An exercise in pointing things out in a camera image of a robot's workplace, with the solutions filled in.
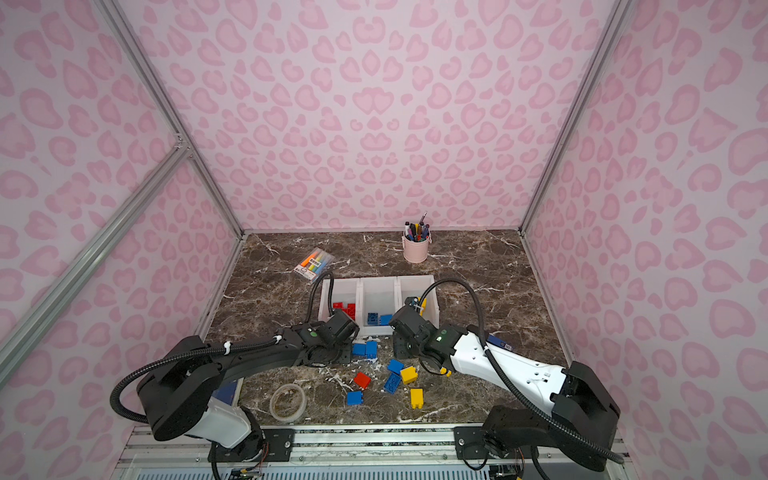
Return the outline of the long red lego brick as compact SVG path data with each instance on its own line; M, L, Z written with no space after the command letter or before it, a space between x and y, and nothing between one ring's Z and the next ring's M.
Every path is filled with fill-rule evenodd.
M332 304L332 307L335 311L342 311L346 314L348 314L348 305L343 302L336 302Z

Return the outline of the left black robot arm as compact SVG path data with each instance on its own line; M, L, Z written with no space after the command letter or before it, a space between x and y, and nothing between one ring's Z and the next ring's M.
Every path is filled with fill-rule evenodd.
M110 402L116 413L149 425L157 441L190 436L251 459L265 443L255 415L214 398L214 392L273 369L347 363L358 332L358 325L337 311L325 322L301 323L246 341L207 343L186 337L162 359L121 380Z

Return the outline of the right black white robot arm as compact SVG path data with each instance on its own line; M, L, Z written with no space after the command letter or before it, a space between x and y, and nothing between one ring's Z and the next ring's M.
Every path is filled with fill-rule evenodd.
M530 360L491 342L476 326L437 327L412 307L390 322L408 357L508 390L519 407L494 406L481 427L478 451L505 458L537 447L559 449L576 464L602 472L622 463L612 446L620 409L587 365Z

